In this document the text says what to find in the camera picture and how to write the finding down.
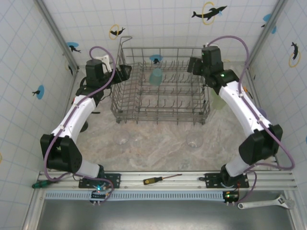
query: blue circle sticker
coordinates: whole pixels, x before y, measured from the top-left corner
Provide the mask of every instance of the blue circle sticker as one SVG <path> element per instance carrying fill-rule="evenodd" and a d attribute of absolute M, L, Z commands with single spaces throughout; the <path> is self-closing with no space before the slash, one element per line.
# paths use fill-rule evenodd
<path fill-rule="evenodd" d="M 36 97 L 40 100 L 43 98 L 44 96 L 44 92 L 45 92 L 45 88 L 43 85 L 40 85 L 37 89 L 37 91 L 39 91 L 39 93 L 36 94 Z"/>

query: gray surface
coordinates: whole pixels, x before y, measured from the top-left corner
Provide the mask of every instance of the gray surface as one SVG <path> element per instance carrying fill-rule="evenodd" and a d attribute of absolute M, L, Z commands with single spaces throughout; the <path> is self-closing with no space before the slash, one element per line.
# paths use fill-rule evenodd
<path fill-rule="evenodd" d="M 275 199 L 255 192 L 247 201 Z M 47 200 L 39 230 L 291 230 L 289 211 L 277 206 L 240 210 L 222 202 Z"/>

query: green screwdriver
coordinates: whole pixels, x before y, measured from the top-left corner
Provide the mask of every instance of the green screwdriver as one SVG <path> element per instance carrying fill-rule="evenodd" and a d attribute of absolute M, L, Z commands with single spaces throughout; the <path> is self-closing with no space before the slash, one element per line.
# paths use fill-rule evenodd
<path fill-rule="evenodd" d="M 167 176 L 167 177 L 162 177 L 162 176 L 160 176 L 160 177 L 153 177 L 153 178 L 149 178 L 149 179 L 143 180 L 143 183 L 144 183 L 144 185 L 154 184 L 154 183 L 156 183 L 158 181 L 162 181 L 162 180 L 164 180 L 166 178 L 171 178 L 171 177 L 174 177 L 174 176 L 181 176 L 181 175 L 182 174 L 176 174 L 176 175 Z"/>

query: wire basket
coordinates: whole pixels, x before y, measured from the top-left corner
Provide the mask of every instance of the wire basket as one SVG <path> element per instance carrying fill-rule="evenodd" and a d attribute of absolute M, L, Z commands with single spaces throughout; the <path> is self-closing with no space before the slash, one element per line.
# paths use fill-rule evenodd
<path fill-rule="evenodd" d="M 189 58 L 201 55 L 201 48 L 129 47 L 120 39 L 117 66 L 130 65 L 128 80 L 112 86 L 111 111 L 116 121 L 175 121 L 205 124 L 210 112 L 209 90 L 204 78 L 187 72 Z M 160 57 L 155 64 L 149 58 Z M 153 69 L 163 71 L 162 83 L 153 86 L 149 76 Z"/>

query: wrench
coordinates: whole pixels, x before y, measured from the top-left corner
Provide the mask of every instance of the wrench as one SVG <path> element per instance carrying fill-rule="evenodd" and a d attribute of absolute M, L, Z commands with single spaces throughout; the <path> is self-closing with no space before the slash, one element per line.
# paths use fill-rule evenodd
<path fill-rule="evenodd" d="M 287 209 L 293 209 L 295 206 L 294 200 L 285 199 L 283 195 L 279 195 L 275 200 L 267 200 L 267 201 L 255 201 L 255 202 L 244 202 L 239 203 L 239 209 L 246 209 L 252 207 L 265 207 L 265 206 L 273 206 L 278 205 Z"/>

